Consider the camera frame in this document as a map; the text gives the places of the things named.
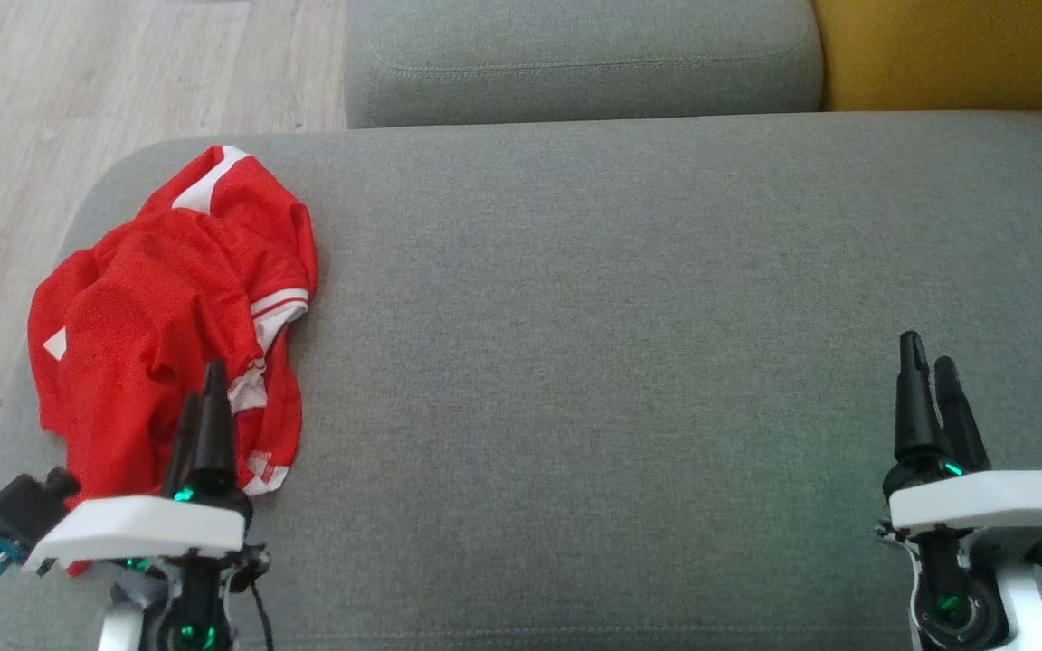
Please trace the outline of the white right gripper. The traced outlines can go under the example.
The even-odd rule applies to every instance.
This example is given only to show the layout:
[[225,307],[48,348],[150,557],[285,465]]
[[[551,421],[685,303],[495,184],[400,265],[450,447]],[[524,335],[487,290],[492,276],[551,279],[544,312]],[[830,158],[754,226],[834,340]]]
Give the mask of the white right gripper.
[[[979,425],[961,386],[956,361],[931,364],[921,335],[900,336],[895,395],[895,460],[882,490],[886,518],[876,527],[885,543],[905,543],[935,531],[1042,527],[1042,470],[990,470]],[[918,457],[944,455],[951,459]]]

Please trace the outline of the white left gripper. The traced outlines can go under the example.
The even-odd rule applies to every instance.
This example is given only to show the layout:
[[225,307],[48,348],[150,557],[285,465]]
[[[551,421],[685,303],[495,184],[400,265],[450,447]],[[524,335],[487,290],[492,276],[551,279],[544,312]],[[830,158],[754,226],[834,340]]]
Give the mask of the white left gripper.
[[244,548],[253,505],[248,498],[212,505],[175,500],[185,485],[195,497],[216,497],[235,487],[234,420],[226,364],[210,360],[202,391],[187,394],[176,422],[173,449],[163,477],[163,497],[127,495],[83,500],[32,548],[26,571],[43,564],[119,559],[222,560]]

